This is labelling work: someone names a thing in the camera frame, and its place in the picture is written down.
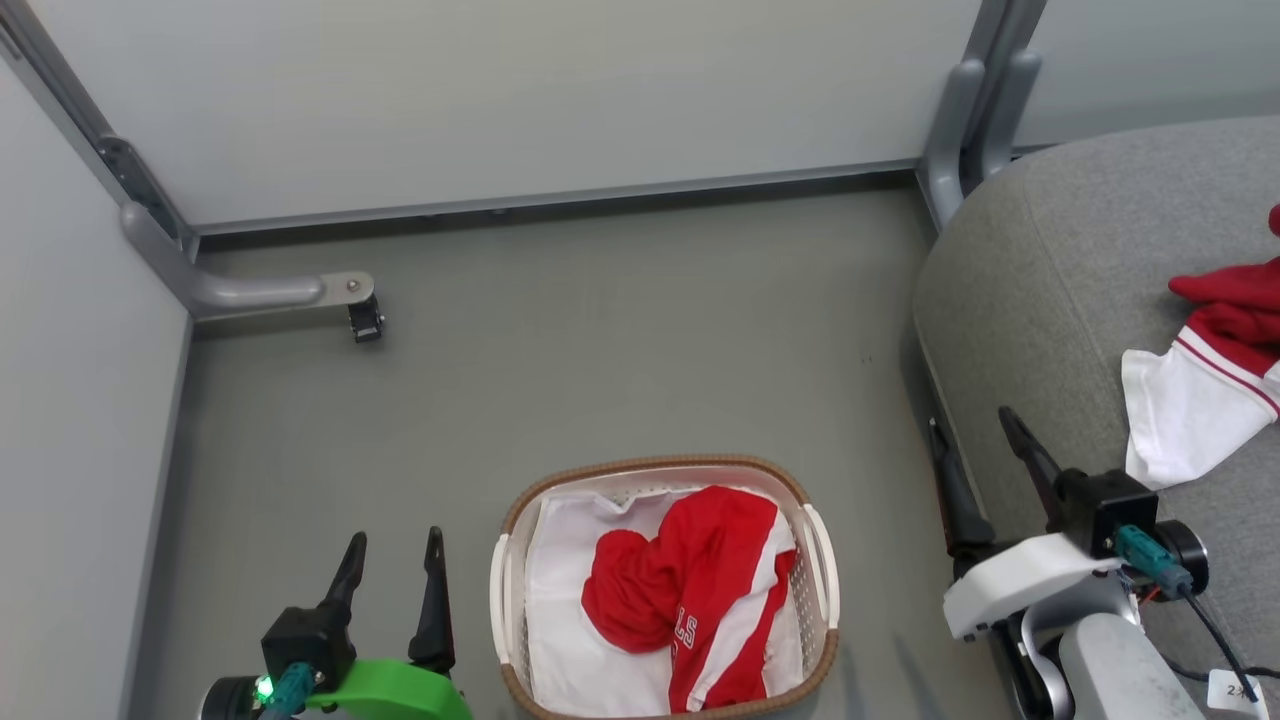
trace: cable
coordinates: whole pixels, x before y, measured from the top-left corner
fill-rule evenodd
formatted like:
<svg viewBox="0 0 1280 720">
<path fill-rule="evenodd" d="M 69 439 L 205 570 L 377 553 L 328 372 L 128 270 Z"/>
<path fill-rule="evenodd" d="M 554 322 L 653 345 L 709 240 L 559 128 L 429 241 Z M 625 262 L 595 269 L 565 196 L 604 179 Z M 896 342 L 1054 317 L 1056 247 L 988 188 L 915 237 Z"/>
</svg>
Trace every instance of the cable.
<svg viewBox="0 0 1280 720">
<path fill-rule="evenodd" d="M 1181 675 L 1183 678 L 1187 678 L 1188 680 L 1196 680 L 1197 683 L 1207 683 L 1208 682 L 1208 673 L 1197 673 L 1194 670 L 1188 670 L 1188 669 L 1183 667 L 1181 665 L 1179 665 L 1178 661 L 1175 661 L 1174 659 L 1169 657 L 1167 655 L 1165 655 L 1164 652 L 1160 653 L 1160 657 L 1161 657 L 1161 660 L 1165 661 L 1165 665 L 1169 665 L 1170 670 L 1172 670 L 1174 673 Z"/>
<path fill-rule="evenodd" d="M 1204 614 L 1204 609 L 1201 607 L 1199 601 L 1196 600 L 1194 594 L 1192 594 L 1192 588 L 1189 585 L 1181 585 L 1179 589 L 1181 591 L 1187 605 L 1190 605 L 1192 610 L 1199 615 L 1201 623 L 1204 623 L 1204 629 L 1208 630 L 1208 634 L 1213 635 L 1213 642 L 1217 643 L 1222 655 L 1226 656 L 1226 664 L 1231 666 L 1231 670 L 1235 670 L 1235 676 L 1240 680 L 1240 689 L 1244 691 L 1244 697 L 1249 698 L 1249 702 L 1257 706 L 1258 694 L 1253 692 L 1253 685 L 1249 683 L 1249 679 L 1245 678 L 1244 667 L 1240 665 L 1240 659 L 1235 656 L 1235 651 L 1231 650 L 1230 643 L 1228 643 L 1226 638 L 1222 637 L 1222 633 L 1219 632 L 1217 625 L 1215 625 L 1213 621 L 1208 619 L 1208 615 Z"/>
<path fill-rule="evenodd" d="M 1176 660 L 1170 659 L 1165 653 L 1160 653 L 1161 660 L 1169 669 L 1175 674 L 1187 678 L 1188 680 L 1196 680 L 1197 683 L 1207 683 L 1208 673 L 1197 673 L 1194 670 L 1188 670 L 1185 666 L 1179 665 Z M 1245 675 L 1253 675 L 1254 678 L 1271 678 L 1272 680 L 1280 680 L 1280 671 L 1272 670 L 1270 667 L 1262 667 L 1261 665 L 1251 665 L 1244 669 Z"/>
</svg>

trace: laundry basket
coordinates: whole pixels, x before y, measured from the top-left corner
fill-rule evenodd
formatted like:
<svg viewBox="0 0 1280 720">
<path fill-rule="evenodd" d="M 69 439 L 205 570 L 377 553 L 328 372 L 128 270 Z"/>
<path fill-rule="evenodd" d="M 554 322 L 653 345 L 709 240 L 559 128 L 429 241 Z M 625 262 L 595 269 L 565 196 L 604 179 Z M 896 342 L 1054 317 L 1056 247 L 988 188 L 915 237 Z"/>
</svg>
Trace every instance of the laundry basket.
<svg viewBox="0 0 1280 720">
<path fill-rule="evenodd" d="M 791 525 L 797 552 L 790 584 L 800 624 L 804 682 L 767 700 L 682 715 L 690 720 L 718 720 L 773 712 L 795 705 L 822 683 L 836 659 L 840 579 L 827 528 L 809 503 L 804 488 L 785 470 L 758 457 L 652 457 L 553 475 L 525 491 L 507 514 L 489 566 L 489 620 L 494 650 L 502 664 L 502 679 L 521 707 L 541 720 L 570 717 L 538 705 L 530 682 L 532 669 L 529 662 L 529 626 L 525 619 L 525 562 L 543 500 L 588 491 L 622 502 L 637 495 L 708 486 L 736 487 L 765 495 L 778 503 Z"/>
</svg>

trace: white cloth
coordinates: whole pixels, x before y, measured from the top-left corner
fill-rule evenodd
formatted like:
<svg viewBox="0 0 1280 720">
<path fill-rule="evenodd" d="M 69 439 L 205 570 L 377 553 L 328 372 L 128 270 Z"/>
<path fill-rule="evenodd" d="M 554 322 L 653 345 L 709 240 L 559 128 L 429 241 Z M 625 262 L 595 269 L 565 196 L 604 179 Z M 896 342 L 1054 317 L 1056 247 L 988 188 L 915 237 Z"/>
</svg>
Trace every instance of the white cloth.
<svg viewBox="0 0 1280 720">
<path fill-rule="evenodd" d="M 545 498 L 525 564 L 534 700 L 553 712 L 586 717 L 668 715 L 671 652 L 632 655 L 609 644 L 582 610 L 595 543 L 609 530 L 653 538 L 671 505 L 694 491 L 632 497 L 617 505 L 596 493 Z M 769 697 L 804 680 L 800 625 L 790 593 L 765 646 Z"/>
<path fill-rule="evenodd" d="M 1184 328 L 1161 356 L 1120 361 L 1129 446 L 1125 471 L 1149 489 L 1194 480 L 1276 420 L 1280 392 Z"/>
</svg>

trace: white stripe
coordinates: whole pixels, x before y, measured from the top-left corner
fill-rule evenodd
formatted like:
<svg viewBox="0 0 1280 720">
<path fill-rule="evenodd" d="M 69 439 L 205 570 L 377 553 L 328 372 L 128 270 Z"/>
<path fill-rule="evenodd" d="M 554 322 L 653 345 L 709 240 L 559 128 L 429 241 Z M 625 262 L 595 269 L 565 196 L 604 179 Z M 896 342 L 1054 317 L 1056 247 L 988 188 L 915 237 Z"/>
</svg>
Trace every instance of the white stripe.
<svg viewBox="0 0 1280 720">
<path fill-rule="evenodd" d="M 1201 368 L 1208 370 L 1210 373 L 1217 377 L 1224 377 L 1225 373 L 1224 379 L 1230 379 L 1233 382 L 1247 384 L 1257 389 L 1262 395 L 1267 396 L 1268 398 L 1271 398 L 1271 402 L 1280 405 L 1280 392 L 1275 392 L 1271 388 L 1271 383 L 1263 382 L 1262 378 L 1254 375 L 1253 373 L 1228 360 L 1226 356 L 1224 356 L 1221 352 L 1213 350 L 1213 346 L 1204 342 L 1204 338 L 1196 334 L 1196 331 L 1190 328 L 1183 328 L 1181 332 L 1178 333 L 1178 338 L 1185 342 L 1192 348 L 1194 348 L 1196 352 L 1203 355 L 1206 360 L 1208 360 L 1213 365 L 1217 365 L 1217 368 L 1207 365 L 1203 360 L 1197 357 L 1194 352 L 1188 352 L 1187 355 L 1192 359 L 1192 361 L 1199 365 Z M 1174 343 L 1174 348 L 1178 350 L 1176 342 Z"/>
<path fill-rule="evenodd" d="M 760 626 L 760 618 L 764 615 L 764 603 L 769 598 L 769 589 L 777 584 L 777 573 L 773 562 L 778 553 L 795 550 L 796 542 L 791 536 L 791 527 L 780 511 L 773 518 L 773 528 L 764 541 L 760 557 L 755 564 L 755 575 L 751 578 L 750 593 L 733 601 L 733 605 L 724 614 L 719 626 L 716 628 L 716 637 L 712 638 L 710 651 L 703 664 L 698 680 L 689 693 L 686 708 L 689 712 L 698 712 L 707 702 L 707 693 L 716 687 L 716 683 L 724 675 L 728 666 L 737 660 L 742 652 L 742 646 L 751 633 Z"/>
</svg>

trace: grey metal bracket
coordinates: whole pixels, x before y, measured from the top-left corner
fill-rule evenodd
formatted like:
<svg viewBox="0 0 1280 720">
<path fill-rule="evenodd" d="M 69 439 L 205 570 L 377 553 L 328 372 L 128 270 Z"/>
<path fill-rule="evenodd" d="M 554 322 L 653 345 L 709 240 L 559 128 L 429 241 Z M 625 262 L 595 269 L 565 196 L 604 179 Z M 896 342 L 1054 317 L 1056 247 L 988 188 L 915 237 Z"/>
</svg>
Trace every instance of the grey metal bracket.
<svg viewBox="0 0 1280 720">
<path fill-rule="evenodd" d="M 196 320 L 346 305 L 356 342 L 378 340 L 383 334 L 385 318 L 374 296 L 374 278 L 367 273 L 278 278 L 215 275 L 193 265 L 151 213 L 133 201 L 120 208 L 120 229 Z"/>
<path fill-rule="evenodd" d="M 947 85 L 942 90 L 942 100 L 929 128 L 929 138 L 924 146 L 924 156 L 916 168 L 920 190 L 925 204 L 938 229 L 946 227 L 951 215 L 964 201 L 960 187 L 960 150 L 964 146 L 964 133 L 973 115 L 974 102 L 986 68 L 982 60 L 970 58 L 951 68 Z"/>
<path fill-rule="evenodd" d="M 1014 135 L 1036 86 L 1041 64 L 1041 55 L 1036 50 L 1019 50 L 1009 58 L 1004 79 L 992 97 L 986 122 L 978 126 L 966 149 L 969 177 L 991 179 L 1012 161 Z"/>
<path fill-rule="evenodd" d="M 104 133 L 93 142 L 93 149 L 129 199 L 150 210 L 155 222 L 178 242 L 179 249 L 188 255 L 193 254 L 200 236 L 182 219 L 178 208 L 169 200 L 133 145 L 116 135 Z"/>
<path fill-rule="evenodd" d="M 237 279 L 197 268 L 192 260 L 198 233 L 183 220 L 137 149 L 111 129 L 26 0 L 0 0 L 0 50 L 31 68 L 29 85 L 47 91 L 93 147 L 111 176 L 106 178 L 101 167 L 95 170 L 108 191 L 118 200 L 129 197 L 120 206 L 124 236 L 196 320 L 346 305 L 356 342 L 381 337 L 385 318 L 367 273 Z M 69 129 L 68 137 L 74 137 Z M 86 161 L 96 167 L 92 156 Z"/>
<path fill-rule="evenodd" d="M 1014 135 L 1042 64 L 1027 46 L 1048 0 L 1011 0 L 987 54 L 987 78 L 965 129 L 961 172 L 968 184 L 989 179 L 1012 161 Z"/>
<path fill-rule="evenodd" d="M 964 196 L 1012 161 L 1014 133 L 1039 74 L 1027 44 L 1047 0 L 984 0 L 965 49 L 951 69 L 916 169 L 929 214 L 941 231 Z"/>
</svg>

